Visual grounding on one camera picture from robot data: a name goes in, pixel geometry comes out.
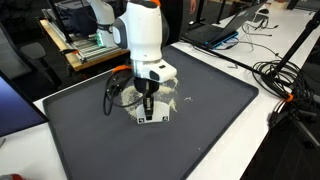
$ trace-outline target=small white object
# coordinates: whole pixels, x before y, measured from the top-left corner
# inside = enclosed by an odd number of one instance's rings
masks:
[[[154,102],[152,120],[147,120],[143,104],[139,105],[137,111],[137,123],[167,122],[170,119],[170,106],[164,102]]]
[[[137,67],[137,69],[140,71],[140,78],[145,79],[152,79],[157,82],[166,82],[169,79],[172,79],[177,74],[177,69],[168,64],[163,59],[160,60],[158,63],[148,63],[144,64],[140,67]],[[154,74],[157,74],[159,79],[154,79],[150,77],[150,72],[153,72]]]

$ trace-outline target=orange accent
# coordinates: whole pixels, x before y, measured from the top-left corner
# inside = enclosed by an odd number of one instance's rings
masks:
[[[286,102],[291,102],[293,100],[293,95],[292,94],[288,94],[288,99],[286,99]]]
[[[78,50],[75,50],[75,51],[72,51],[71,53],[72,53],[72,54],[78,54],[79,51],[78,51]]]
[[[113,70],[112,70],[112,73],[115,73],[117,71],[122,71],[122,70],[131,70],[131,66],[127,66],[127,65],[120,65],[120,66],[117,66],[115,67]]]
[[[161,3],[159,0],[150,0],[150,1],[156,3],[159,7],[161,7]]]
[[[11,174],[12,180],[24,180],[20,175],[18,174]]]

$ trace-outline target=laptop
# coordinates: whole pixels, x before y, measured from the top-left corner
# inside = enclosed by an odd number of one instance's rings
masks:
[[[2,137],[46,122],[46,116],[0,71],[0,146]]]
[[[264,3],[244,9],[235,14],[225,28],[220,28],[210,24],[205,24],[199,28],[185,33],[181,39],[192,44],[204,45],[214,49],[222,42],[225,42],[238,35],[237,30],[252,16]]]

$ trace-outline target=white surface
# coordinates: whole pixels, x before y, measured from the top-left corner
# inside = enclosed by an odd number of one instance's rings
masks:
[[[152,120],[146,120],[146,115],[144,113],[143,104],[140,104],[137,109],[137,123],[166,123],[164,121],[169,121],[170,106],[164,102],[155,101],[153,108]]]
[[[311,19],[312,16],[308,14],[308,12],[300,10],[270,10],[269,26],[279,24],[279,27],[275,30],[261,32],[271,33],[272,37],[252,36],[253,41],[266,45],[283,56],[303,31],[305,24]],[[294,55],[292,62],[301,67],[319,35],[320,29],[318,28]],[[243,68],[228,68],[227,66],[232,66],[231,63],[203,54],[189,44],[176,43],[175,47],[234,77],[259,87],[251,73]],[[255,47],[253,52],[250,50],[249,45],[238,44],[231,50],[220,52],[248,65],[253,65],[261,60],[274,59],[273,54],[263,48]],[[238,180],[241,177],[268,132],[268,114],[279,101],[260,87],[259,89],[260,93],[257,98],[223,134],[189,179]],[[35,104],[43,111],[41,101],[37,101]],[[66,179],[47,124],[8,136],[8,141],[0,149],[0,174],[12,172],[35,180]]]
[[[165,60],[160,59],[154,63],[142,63],[140,64],[140,78],[151,79],[159,83],[166,82],[177,75],[177,69],[167,63]],[[152,78],[150,72],[154,72],[159,76],[159,79]]]

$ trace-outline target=wire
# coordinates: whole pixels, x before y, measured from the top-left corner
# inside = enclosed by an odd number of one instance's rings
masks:
[[[259,27],[259,26],[253,26],[251,24],[248,24],[248,23],[244,23],[246,24],[247,26],[250,26],[252,28],[255,28],[255,29],[259,29],[259,28],[262,28],[262,29],[276,29],[277,27],[279,27],[279,25],[275,25],[274,27]]]
[[[112,111],[112,106],[113,106],[113,96],[111,97],[111,100],[109,101],[109,107],[108,107],[108,111],[106,111],[106,99],[107,99],[107,92],[104,93],[104,97],[103,97],[103,113],[106,116],[109,116],[111,111]]]
[[[218,56],[215,56],[215,55],[213,55],[213,54],[210,54],[210,53],[208,53],[208,52],[206,52],[206,51],[203,51],[203,50],[201,50],[200,48],[198,48],[198,47],[196,47],[196,46],[192,46],[193,47],[193,49],[195,49],[195,50],[197,50],[197,51],[200,51],[200,52],[202,52],[203,54],[206,54],[206,55],[209,55],[209,56],[212,56],[212,57],[218,57]]]
[[[278,104],[275,109],[279,112],[281,108],[288,104],[290,115],[300,116],[299,110],[315,110],[316,104],[313,99],[314,91],[307,84],[304,73],[294,63],[288,62],[283,70],[277,72],[276,67],[279,60],[271,62],[258,62],[253,68],[259,73],[252,73],[257,83],[269,93],[284,99],[283,103]],[[290,85],[292,92],[289,92],[283,82]]]
[[[247,27],[247,31],[245,31],[244,29],[243,29],[243,31],[244,32],[248,32],[248,33],[245,33],[245,35],[246,35],[248,41],[251,43],[251,51],[254,51],[254,47],[252,45],[253,41],[252,41],[252,38],[251,38],[251,34],[249,33],[249,27]]]
[[[132,102],[132,103],[130,103],[130,104],[120,105],[120,104],[115,103],[115,102],[114,102],[114,98],[115,98],[116,94],[119,93],[120,90],[117,89],[117,88],[115,88],[115,89],[113,89],[113,90],[110,92],[110,91],[107,90],[107,87],[108,87],[111,79],[113,79],[113,77],[114,77],[116,74],[117,74],[117,72],[114,73],[114,74],[112,74],[112,75],[108,78],[108,80],[107,80],[107,82],[106,82],[106,89],[105,89],[105,93],[104,93],[104,97],[103,97],[103,112],[104,112],[104,114],[105,114],[106,116],[109,116],[109,115],[110,115],[113,106],[121,107],[121,108],[126,108],[126,107],[133,106],[133,105],[137,104],[139,101],[141,101],[143,98],[145,98],[146,95],[147,95],[148,92],[149,92],[149,91],[146,91],[140,98],[138,98],[136,101],[134,101],[134,102]],[[108,111],[106,110],[106,100],[109,101]]]
[[[86,8],[86,7],[84,6],[84,4],[83,4],[83,0],[80,0],[80,2],[81,2],[81,5],[82,5],[84,11],[86,12],[88,18],[91,19],[91,20],[94,21],[94,22],[97,22],[96,19],[94,19],[93,17],[91,17],[91,16],[89,15],[87,8]]]
[[[251,42],[245,42],[245,41],[239,41],[238,43],[251,44],[251,45],[254,45],[254,46],[259,46],[259,47],[265,48],[265,49],[267,49],[268,51],[270,51],[272,54],[274,54],[276,57],[282,59],[282,57],[279,56],[279,53],[274,52],[273,50],[271,50],[271,49],[268,48],[267,46],[264,46],[264,45],[261,45],[261,44],[256,44],[256,43],[251,43]]]
[[[252,26],[252,25],[245,23],[245,24],[243,24],[243,25],[241,26],[242,31],[243,31],[246,35],[272,36],[272,34],[250,33],[250,32],[249,32],[249,26]]]

